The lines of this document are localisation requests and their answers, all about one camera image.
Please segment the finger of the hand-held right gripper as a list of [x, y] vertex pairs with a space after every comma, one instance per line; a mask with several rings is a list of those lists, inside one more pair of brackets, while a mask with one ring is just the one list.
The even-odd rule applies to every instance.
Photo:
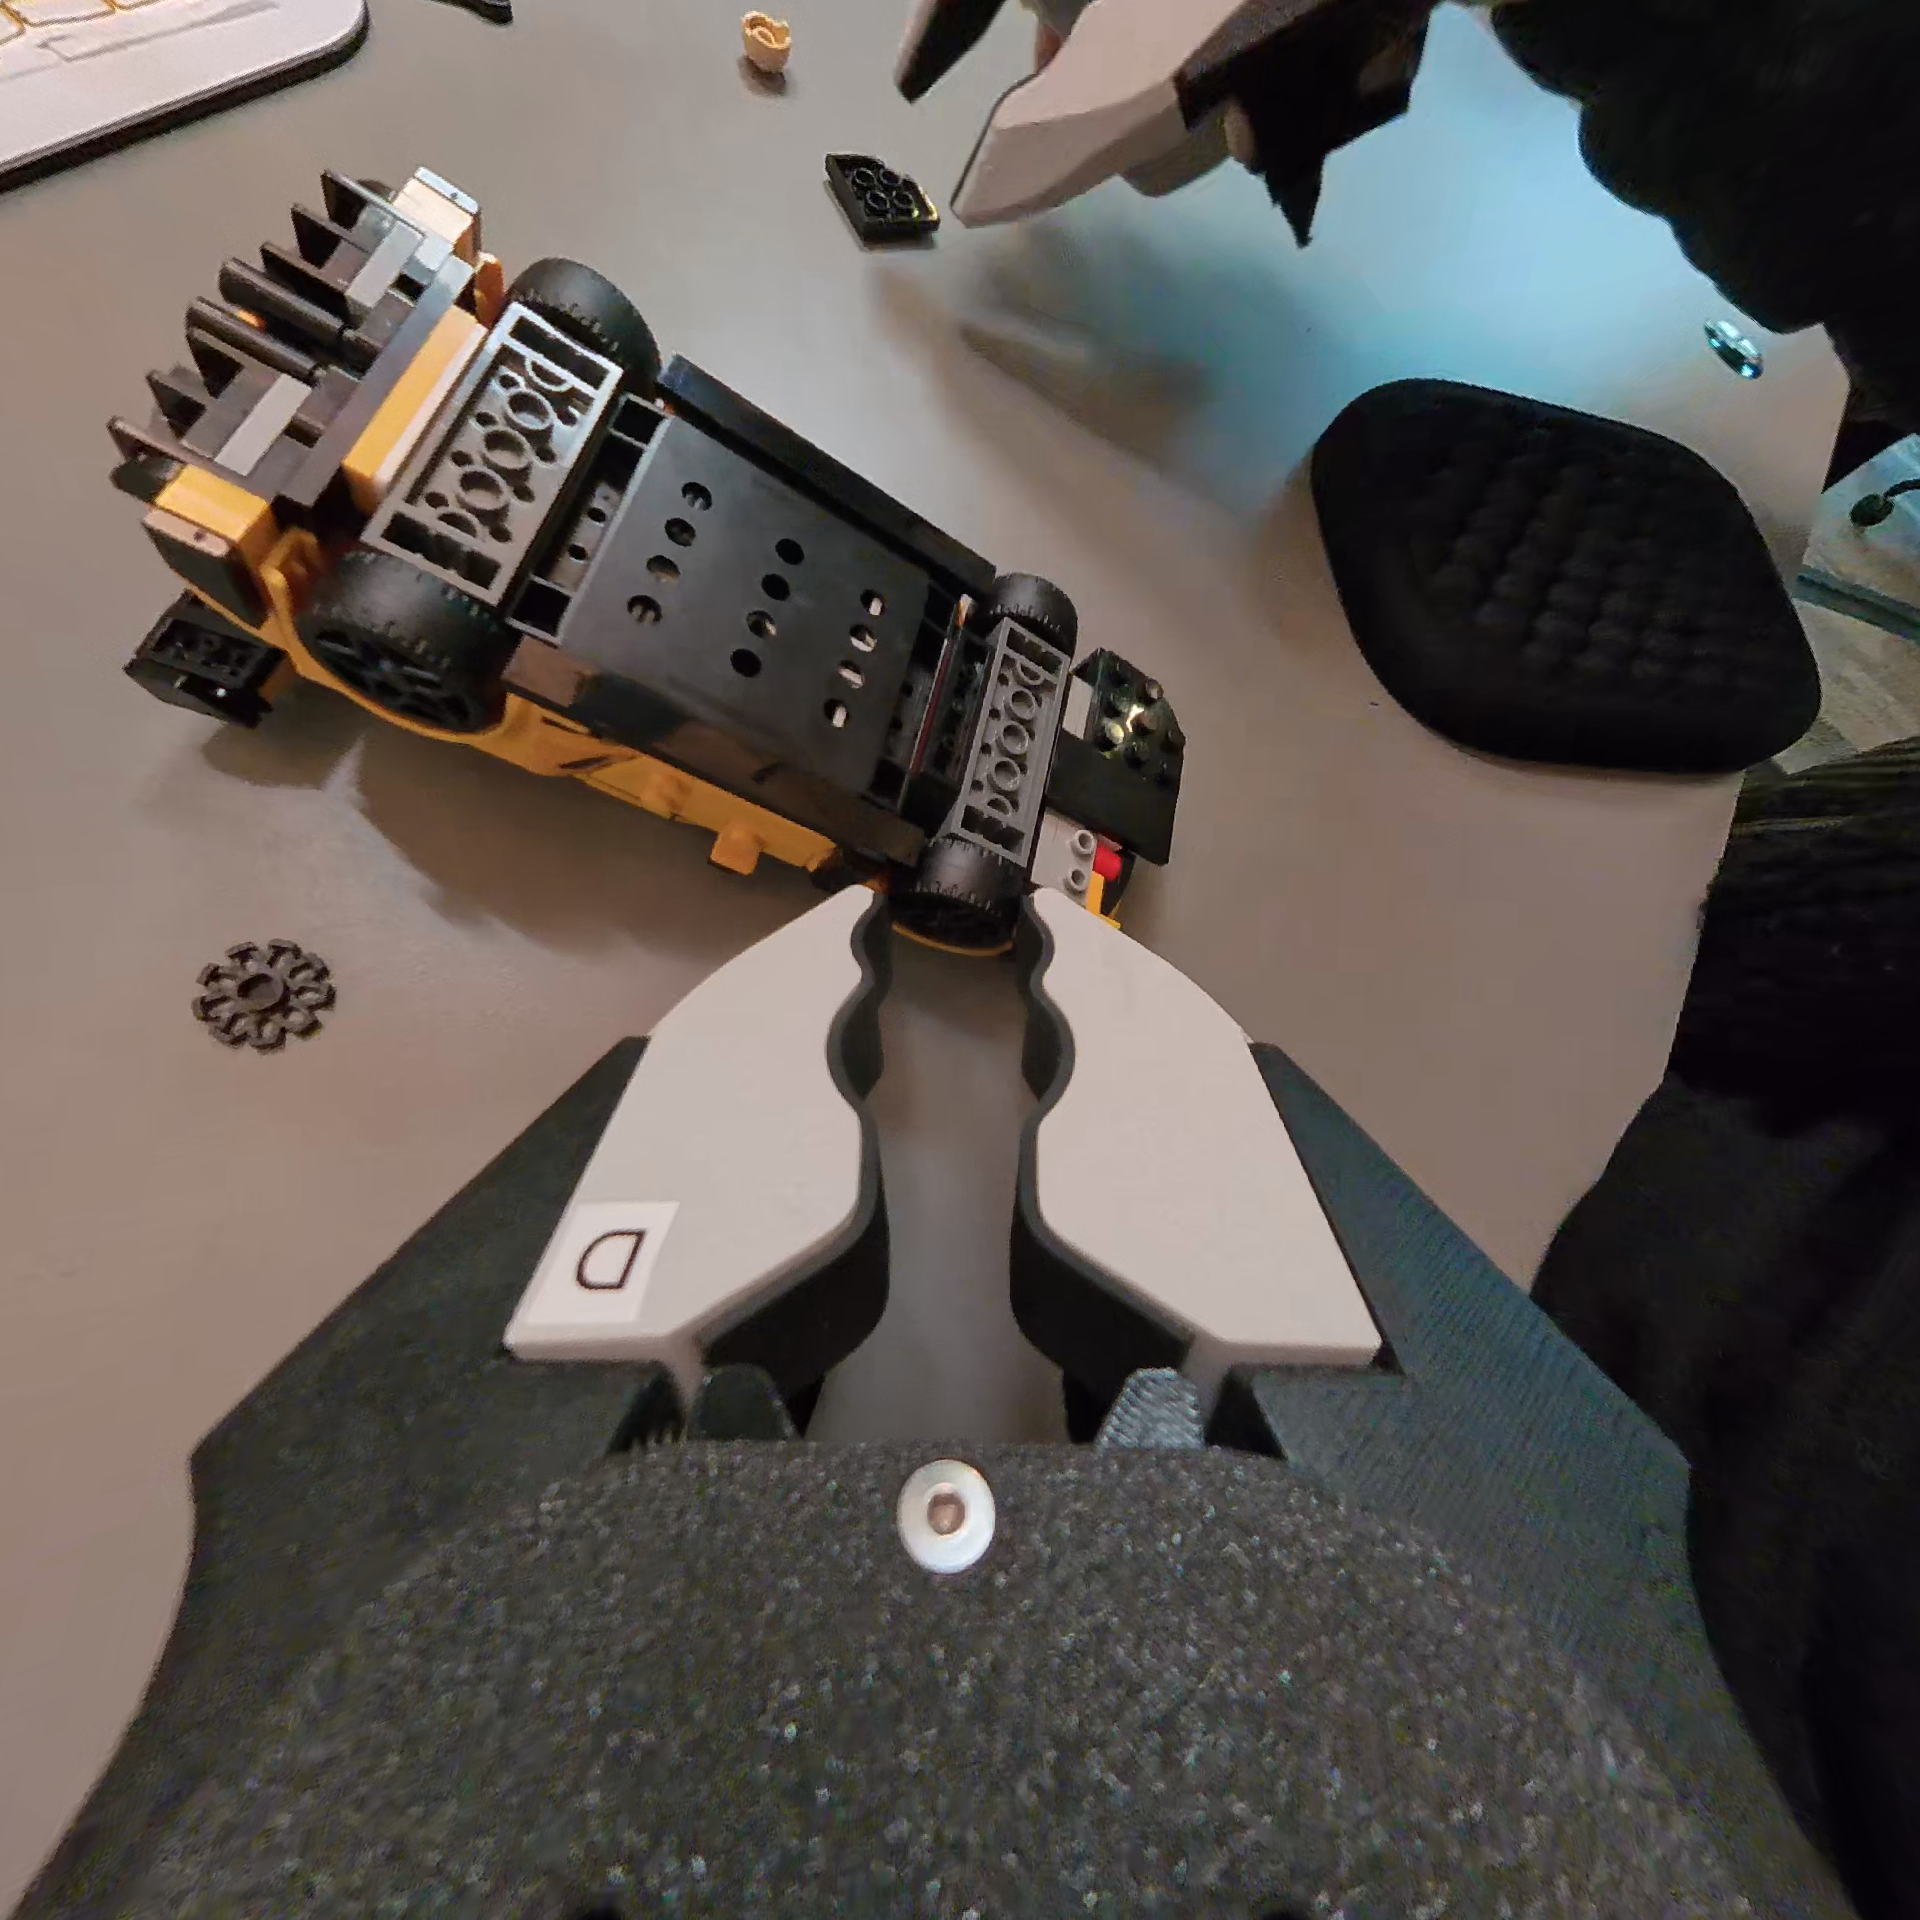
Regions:
[[1185, 104], [1180, 77], [1230, 33], [1271, 32], [1271, 4], [1093, 2], [1044, 67], [989, 111], [949, 195], [970, 229], [1015, 225], [1124, 178], [1171, 195], [1235, 154], [1227, 107]]
[[[897, 57], [897, 90], [922, 99], [987, 33], [1005, 2], [914, 2]], [[1035, 20], [1035, 70], [1064, 46], [1087, 2], [1021, 2]]]

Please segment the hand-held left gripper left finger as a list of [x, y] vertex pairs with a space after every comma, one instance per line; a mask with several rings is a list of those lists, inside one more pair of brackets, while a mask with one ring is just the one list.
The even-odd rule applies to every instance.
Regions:
[[671, 1006], [506, 1326], [516, 1359], [829, 1374], [862, 1345], [888, 1295], [888, 968], [855, 885]]

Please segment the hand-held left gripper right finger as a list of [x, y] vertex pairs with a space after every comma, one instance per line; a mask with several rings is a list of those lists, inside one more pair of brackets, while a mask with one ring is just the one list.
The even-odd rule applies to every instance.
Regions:
[[1057, 891], [1016, 951], [1024, 1338], [1063, 1374], [1370, 1368], [1375, 1316], [1238, 1021]]

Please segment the black rounded lego plate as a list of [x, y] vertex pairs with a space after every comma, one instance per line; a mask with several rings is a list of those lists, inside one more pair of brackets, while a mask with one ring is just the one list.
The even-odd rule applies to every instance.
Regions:
[[924, 189], [882, 157], [829, 152], [824, 181], [853, 239], [869, 252], [932, 243], [942, 226]]

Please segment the yellow and black lego car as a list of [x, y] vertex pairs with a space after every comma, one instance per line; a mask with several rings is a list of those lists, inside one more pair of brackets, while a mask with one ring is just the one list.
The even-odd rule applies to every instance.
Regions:
[[322, 174], [220, 268], [110, 420], [181, 585], [128, 675], [252, 727], [297, 682], [869, 885], [1000, 955], [1038, 888], [1116, 917], [1187, 763], [1153, 675], [681, 355], [571, 257], [506, 275], [479, 202]]

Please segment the person's right forearm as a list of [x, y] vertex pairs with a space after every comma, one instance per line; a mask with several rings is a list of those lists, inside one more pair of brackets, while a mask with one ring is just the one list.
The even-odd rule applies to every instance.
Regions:
[[1851, 379], [1828, 481], [1917, 420], [1917, 4], [1524, 2], [1494, 32], [1592, 175], [1724, 301]]

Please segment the black lego wheel rim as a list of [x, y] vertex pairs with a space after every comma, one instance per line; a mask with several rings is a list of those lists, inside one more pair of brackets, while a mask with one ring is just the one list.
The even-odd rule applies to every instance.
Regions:
[[327, 964], [290, 939], [238, 943], [210, 961], [191, 1002], [214, 1041], [274, 1052], [290, 1039], [313, 1035], [335, 1006]]

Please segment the white monitor stand base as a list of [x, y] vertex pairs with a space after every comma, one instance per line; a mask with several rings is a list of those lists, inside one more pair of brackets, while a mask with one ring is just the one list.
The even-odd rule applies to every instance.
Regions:
[[355, 56], [366, 2], [149, 2], [3, 70], [3, 185], [15, 189]]

